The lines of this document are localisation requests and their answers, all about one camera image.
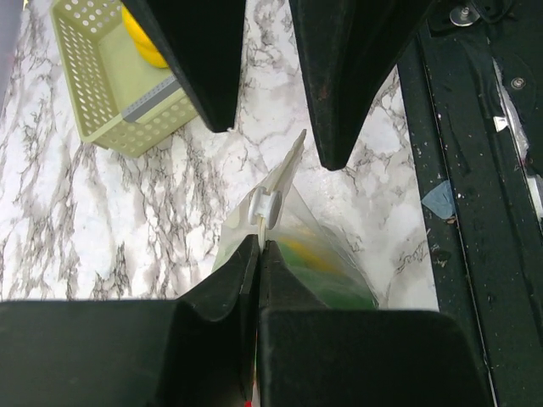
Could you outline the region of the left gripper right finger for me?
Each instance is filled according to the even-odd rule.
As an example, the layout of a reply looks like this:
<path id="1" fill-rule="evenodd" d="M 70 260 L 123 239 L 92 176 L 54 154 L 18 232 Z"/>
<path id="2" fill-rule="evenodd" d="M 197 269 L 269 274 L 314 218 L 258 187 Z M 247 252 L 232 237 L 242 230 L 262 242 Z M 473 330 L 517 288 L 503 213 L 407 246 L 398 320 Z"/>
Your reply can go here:
<path id="1" fill-rule="evenodd" d="M 487 406 L 462 329 L 425 310 L 330 309 L 261 258 L 258 390 L 264 406 Z"/>

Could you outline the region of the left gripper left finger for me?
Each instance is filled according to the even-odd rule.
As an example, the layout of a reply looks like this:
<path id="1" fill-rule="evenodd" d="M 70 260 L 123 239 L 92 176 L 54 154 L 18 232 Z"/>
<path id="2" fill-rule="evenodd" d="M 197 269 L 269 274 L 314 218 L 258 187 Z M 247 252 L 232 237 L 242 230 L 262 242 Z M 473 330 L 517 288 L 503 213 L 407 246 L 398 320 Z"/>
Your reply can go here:
<path id="1" fill-rule="evenodd" d="M 2 405 L 247 404 L 258 265 L 251 235 L 180 298 L 2 303 Z"/>

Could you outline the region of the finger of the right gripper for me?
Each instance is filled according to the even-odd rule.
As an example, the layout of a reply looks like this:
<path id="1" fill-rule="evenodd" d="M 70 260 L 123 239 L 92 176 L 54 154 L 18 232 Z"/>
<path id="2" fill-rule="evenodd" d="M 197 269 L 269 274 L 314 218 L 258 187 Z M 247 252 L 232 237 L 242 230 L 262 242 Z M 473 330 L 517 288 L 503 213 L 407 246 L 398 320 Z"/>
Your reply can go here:
<path id="1" fill-rule="evenodd" d="M 321 165 L 343 169 L 372 101 L 428 17 L 430 0 L 290 2 Z"/>
<path id="2" fill-rule="evenodd" d="M 244 0 L 125 0 L 207 128 L 233 127 L 244 36 Z"/>

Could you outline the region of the green bell pepper toy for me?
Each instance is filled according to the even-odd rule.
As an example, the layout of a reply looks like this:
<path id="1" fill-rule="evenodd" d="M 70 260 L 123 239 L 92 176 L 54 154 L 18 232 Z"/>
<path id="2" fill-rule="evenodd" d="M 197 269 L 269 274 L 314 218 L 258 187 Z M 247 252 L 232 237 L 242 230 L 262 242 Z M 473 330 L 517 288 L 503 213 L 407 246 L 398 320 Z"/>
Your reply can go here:
<path id="1" fill-rule="evenodd" d="M 337 256 L 340 272 L 329 274 L 289 265 L 279 242 L 291 238 L 314 246 L 330 249 Z M 276 247 L 262 259 L 260 273 L 260 306 L 327 309 L 375 310 L 378 301 L 352 256 L 338 245 L 279 237 Z"/>

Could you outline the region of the yellow lemon toy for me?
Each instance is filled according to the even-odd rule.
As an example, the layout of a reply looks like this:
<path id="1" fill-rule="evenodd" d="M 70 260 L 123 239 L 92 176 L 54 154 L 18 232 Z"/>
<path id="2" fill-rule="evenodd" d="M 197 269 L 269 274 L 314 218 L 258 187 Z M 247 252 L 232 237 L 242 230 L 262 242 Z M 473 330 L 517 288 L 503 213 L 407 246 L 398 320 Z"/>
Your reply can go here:
<path id="1" fill-rule="evenodd" d="M 330 249 L 291 238 L 281 240 L 279 246 L 289 265 L 329 274 L 338 274 L 340 272 L 337 256 Z"/>

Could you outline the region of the clear zip top bag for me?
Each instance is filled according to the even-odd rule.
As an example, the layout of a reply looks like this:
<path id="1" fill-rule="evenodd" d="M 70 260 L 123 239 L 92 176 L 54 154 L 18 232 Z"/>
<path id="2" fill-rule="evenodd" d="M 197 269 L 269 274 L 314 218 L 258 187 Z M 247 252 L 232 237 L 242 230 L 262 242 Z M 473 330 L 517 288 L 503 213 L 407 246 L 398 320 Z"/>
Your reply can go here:
<path id="1" fill-rule="evenodd" d="M 213 271 L 230 259 L 248 235 L 256 235 L 260 246 L 279 237 L 338 245 L 356 263 L 353 251 L 339 230 L 318 222 L 294 186 L 305 135 L 306 130 L 303 130 L 283 161 L 255 185 L 224 220 Z"/>

